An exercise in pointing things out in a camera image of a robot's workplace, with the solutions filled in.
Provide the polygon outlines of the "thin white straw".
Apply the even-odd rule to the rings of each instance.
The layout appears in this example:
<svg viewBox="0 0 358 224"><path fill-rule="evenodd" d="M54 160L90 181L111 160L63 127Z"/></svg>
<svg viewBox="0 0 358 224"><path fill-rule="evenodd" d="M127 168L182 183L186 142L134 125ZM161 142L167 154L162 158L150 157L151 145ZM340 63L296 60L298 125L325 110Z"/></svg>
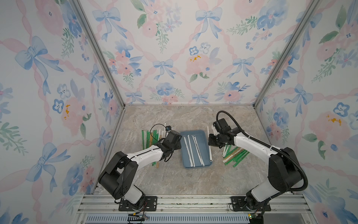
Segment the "thin white straw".
<svg viewBox="0 0 358 224"><path fill-rule="evenodd" d="M195 168L194 153L193 153L193 148L192 148L190 136L188 135L187 138L188 138L188 143L189 143L189 149L190 149L190 154L191 154L191 160L192 160L192 163L193 163L193 167Z"/></svg>

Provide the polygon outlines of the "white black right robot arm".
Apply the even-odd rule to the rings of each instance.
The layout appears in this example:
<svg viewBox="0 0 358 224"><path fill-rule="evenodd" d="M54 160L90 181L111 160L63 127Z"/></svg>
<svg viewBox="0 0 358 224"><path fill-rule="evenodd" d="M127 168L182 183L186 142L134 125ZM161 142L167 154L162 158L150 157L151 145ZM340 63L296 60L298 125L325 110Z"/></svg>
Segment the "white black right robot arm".
<svg viewBox="0 0 358 224"><path fill-rule="evenodd" d="M290 148L276 148L252 137L239 128L212 126L209 135L211 146L233 145L243 148L268 165L268 177L246 194L250 206L269 201L287 191L303 191L308 187L308 178L300 167L295 152Z"/></svg>

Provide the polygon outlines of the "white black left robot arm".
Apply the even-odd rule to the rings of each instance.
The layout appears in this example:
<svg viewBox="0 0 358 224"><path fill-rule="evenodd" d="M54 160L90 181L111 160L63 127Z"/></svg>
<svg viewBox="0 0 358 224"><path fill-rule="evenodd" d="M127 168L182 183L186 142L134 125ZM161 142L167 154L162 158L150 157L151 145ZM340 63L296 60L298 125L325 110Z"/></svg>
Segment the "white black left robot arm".
<svg viewBox="0 0 358 224"><path fill-rule="evenodd" d="M131 154L115 153L99 175L99 184L115 200L124 199L131 205L142 207L145 194L133 184L137 170L154 162L169 160L175 150L181 149L181 139L182 136L172 130L147 149Z"/></svg>

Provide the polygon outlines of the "green straws pile right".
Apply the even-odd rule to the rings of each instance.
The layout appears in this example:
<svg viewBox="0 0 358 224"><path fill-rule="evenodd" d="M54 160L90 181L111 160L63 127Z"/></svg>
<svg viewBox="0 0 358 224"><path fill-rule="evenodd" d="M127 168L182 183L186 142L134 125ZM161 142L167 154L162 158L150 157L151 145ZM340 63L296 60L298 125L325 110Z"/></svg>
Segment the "green straws pile right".
<svg viewBox="0 0 358 224"><path fill-rule="evenodd" d="M235 147L233 145L227 145L223 150L223 163L229 165L233 163L233 167L238 166L247 156L249 152L241 147Z"/></svg>

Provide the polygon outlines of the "blue plastic storage tray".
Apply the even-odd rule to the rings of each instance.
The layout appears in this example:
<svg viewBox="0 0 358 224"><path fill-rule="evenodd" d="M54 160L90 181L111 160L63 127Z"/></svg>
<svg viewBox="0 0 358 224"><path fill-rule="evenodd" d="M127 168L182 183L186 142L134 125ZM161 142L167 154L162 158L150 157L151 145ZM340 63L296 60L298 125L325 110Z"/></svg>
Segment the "blue plastic storage tray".
<svg viewBox="0 0 358 224"><path fill-rule="evenodd" d="M181 155L182 155L182 150L184 148L183 135L184 136L188 136L188 135L190 136L190 140L191 140L191 144L192 144L192 148L193 148L193 153L194 153L195 168L189 168L189 169L210 167L213 162L209 161L208 138L207 138L205 132L203 130L182 131L180 133L180 135L182 136L182 138L181 138ZM197 154L197 151L196 151L196 148L195 148L195 144L194 144L194 140L192 138L192 135L196 136L196 139L197 139L197 142L198 142L198 145L199 145L199 148L200 148L201 156L202 156L202 159L203 159L203 161L205 163L204 167L201 165L201 163L199 161L199 157L198 157L198 154Z"/></svg>

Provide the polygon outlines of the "brown paper wrapped straw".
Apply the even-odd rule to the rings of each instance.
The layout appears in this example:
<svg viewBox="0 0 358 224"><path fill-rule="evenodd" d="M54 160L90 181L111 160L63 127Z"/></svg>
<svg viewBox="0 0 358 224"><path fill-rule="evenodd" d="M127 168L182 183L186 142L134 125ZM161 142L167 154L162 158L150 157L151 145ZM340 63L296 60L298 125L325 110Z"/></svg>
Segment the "brown paper wrapped straw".
<svg viewBox="0 0 358 224"><path fill-rule="evenodd" d="M153 144L153 134L150 132L150 138L149 138L149 146Z"/></svg>

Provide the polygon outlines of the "green wrapped straw far left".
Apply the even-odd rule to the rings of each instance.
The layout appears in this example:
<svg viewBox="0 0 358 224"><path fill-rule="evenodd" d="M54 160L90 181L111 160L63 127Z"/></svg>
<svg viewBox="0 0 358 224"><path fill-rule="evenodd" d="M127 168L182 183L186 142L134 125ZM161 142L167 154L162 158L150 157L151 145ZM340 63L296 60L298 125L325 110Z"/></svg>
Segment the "green wrapped straw far left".
<svg viewBox="0 0 358 224"><path fill-rule="evenodd" d="M141 135L142 135L142 150L145 149L145 132L144 130L141 131Z"/></svg>

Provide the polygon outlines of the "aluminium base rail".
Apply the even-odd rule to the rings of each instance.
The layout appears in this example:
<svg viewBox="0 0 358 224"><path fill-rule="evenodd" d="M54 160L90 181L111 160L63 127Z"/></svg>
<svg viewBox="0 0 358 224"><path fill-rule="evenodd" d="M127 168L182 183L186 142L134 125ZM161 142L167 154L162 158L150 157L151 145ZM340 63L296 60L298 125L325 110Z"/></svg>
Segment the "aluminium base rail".
<svg viewBox="0 0 358 224"><path fill-rule="evenodd" d="M156 206L155 211L149 207ZM282 195L268 203L263 217L245 211L229 195L159 195L141 213L120 211L109 195L85 196L74 224L316 224L302 195Z"/></svg>

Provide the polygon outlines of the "aluminium frame post right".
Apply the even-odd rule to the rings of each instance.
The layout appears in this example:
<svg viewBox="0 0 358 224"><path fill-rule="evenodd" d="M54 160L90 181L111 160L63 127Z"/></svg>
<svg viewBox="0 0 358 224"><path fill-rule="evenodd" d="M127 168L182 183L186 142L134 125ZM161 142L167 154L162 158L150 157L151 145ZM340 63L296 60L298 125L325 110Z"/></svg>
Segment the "aluminium frame post right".
<svg viewBox="0 0 358 224"><path fill-rule="evenodd" d="M281 56L278 59L277 65L274 66L272 72L269 74L268 79L263 85L263 88L260 90L258 97L253 103L253 107L257 109L260 103L263 101L266 92L269 90L270 85L273 83L276 75L279 73L283 64L286 62L289 54L293 51L297 40L303 34L304 30L308 26L309 21L313 18L315 12L317 11L317 7L320 5L321 1L309 1L309 4L301 16L300 22L296 25L294 32L291 35L291 38L287 42L285 48L282 51Z"/></svg>

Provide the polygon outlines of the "aluminium frame post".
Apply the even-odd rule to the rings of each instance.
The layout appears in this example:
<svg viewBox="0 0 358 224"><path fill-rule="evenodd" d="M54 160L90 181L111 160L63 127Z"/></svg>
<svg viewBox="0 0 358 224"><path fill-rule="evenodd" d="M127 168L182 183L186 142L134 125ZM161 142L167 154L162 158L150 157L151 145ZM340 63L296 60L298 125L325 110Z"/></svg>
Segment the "aluminium frame post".
<svg viewBox="0 0 358 224"><path fill-rule="evenodd" d="M317 7L320 5L321 1L309 1L309 4L301 16L300 22L296 25L294 32L291 35L291 38L287 42L285 48L282 51L281 56L278 59L277 65L274 66L272 72L269 74L268 79L263 85L263 88L260 90L258 97L253 103L253 107L257 109L260 103L263 101L266 92L269 90L270 85L273 83L276 75L279 73L283 64L286 62L289 54L293 51L297 40L303 34L304 30L308 26L309 21L313 18L315 12L317 11Z"/></svg>
<svg viewBox="0 0 358 224"><path fill-rule="evenodd" d="M118 100L119 104L120 104L120 108L122 110L125 109L125 103L120 95L119 89L116 85L115 79L113 77L113 75L111 74L110 70L109 70L109 66L107 65L107 63L105 62L105 58L103 56L103 53L101 51L101 48L98 44L98 41L95 37L95 34L93 32L93 29L91 28L91 25L88 21L88 18L84 12L84 9L80 3L80 1L78 0L69 0L70 5L72 6L76 16L78 16L80 25L82 26L82 28L84 29L85 34L88 37L89 40L89 44L92 48L92 50L94 51L94 55L96 56L98 63L100 65L100 67L103 69L104 71L104 75L105 77L108 79L109 83L110 83L110 87L112 88L113 92L114 92L114 96L116 97L116 99Z"/></svg>

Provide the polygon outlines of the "aluminium frame post left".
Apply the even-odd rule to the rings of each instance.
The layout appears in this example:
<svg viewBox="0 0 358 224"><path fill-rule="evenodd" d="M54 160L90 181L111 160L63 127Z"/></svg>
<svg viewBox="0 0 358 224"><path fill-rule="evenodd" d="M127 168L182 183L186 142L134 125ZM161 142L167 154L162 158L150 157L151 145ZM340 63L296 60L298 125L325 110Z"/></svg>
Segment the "aluminium frame post left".
<svg viewBox="0 0 358 224"><path fill-rule="evenodd" d="M70 5L72 6L76 16L78 16L80 25L82 26L82 28L84 29L85 34L88 37L89 40L89 44L92 48L92 50L94 51L94 55L96 56L98 63L100 65L100 67L103 69L104 71L104 75L105 77L108 79L109 83L110 83L110 87L112 88L113 92L114 92L114 96L116 97L116 99L118 100L119 104L120 104L120 108L122 110L125 109L125 103L120 95L119 89L116 85L115 79L113 77L113 75L111 74L110 70L109 70L109 66L107 65L107 63L105 62L105 58L103 56L103 53L101 51L101 48L98 44L98 41L95 37L95 34L93 32L93 29L91 28L91 25L88 21L88 18L84 12L84 9L80 3L80 1L78 0L69 0Z"/></svg>

